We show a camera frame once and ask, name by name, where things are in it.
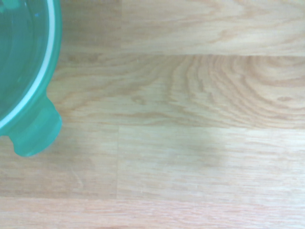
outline plastic container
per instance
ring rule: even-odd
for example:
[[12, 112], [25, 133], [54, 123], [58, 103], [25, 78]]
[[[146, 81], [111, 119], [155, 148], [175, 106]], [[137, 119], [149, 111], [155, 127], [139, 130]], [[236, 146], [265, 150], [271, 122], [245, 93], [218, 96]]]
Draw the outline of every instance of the plastic container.
[[61, 29], [60, 0], [0, 0], [0, 136], [20, 156], [44, 150], [61, 129], [46, 95]]

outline wooden plank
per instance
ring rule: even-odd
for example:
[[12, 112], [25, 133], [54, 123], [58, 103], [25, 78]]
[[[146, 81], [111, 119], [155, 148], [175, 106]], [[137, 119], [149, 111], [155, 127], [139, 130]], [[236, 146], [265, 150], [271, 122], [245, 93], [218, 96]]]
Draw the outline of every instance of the wooden plank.
[[122, 0], [122, 47], [157, 54], [305, 55], [302, 0]]
[[305, 217], [304, 206], [164, 200], [0, 198], [0, 206], [3, 229], [302, 228]]

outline wooden floor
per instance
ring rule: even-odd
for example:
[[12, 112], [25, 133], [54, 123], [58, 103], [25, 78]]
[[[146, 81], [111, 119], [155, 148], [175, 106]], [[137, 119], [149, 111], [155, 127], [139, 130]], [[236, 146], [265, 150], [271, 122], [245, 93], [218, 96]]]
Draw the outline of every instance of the wooden floor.
[[0, 138], [1, 228], [305, 228], [305, 1], [61, 5], [62, 131]]

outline bowl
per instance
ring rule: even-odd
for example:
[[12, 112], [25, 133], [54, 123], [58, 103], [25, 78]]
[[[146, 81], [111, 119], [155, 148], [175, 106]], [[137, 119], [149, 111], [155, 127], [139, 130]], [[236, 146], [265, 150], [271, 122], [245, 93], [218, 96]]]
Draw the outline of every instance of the bowl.
[[20, 156], [41, 152], [61, 129], [46, 94], [61, 30], [60, 0], [0, 0], [0, 136]]

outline teal container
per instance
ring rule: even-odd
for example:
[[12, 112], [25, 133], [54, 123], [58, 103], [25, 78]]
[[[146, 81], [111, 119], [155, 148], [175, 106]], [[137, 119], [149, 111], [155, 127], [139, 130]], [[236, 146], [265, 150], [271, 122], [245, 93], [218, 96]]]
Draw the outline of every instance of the teal container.
[[60, 0], [0, 0], [0, 136], [20, 156], [44, 150], [61, 129], [46, 95], [61, 29]]

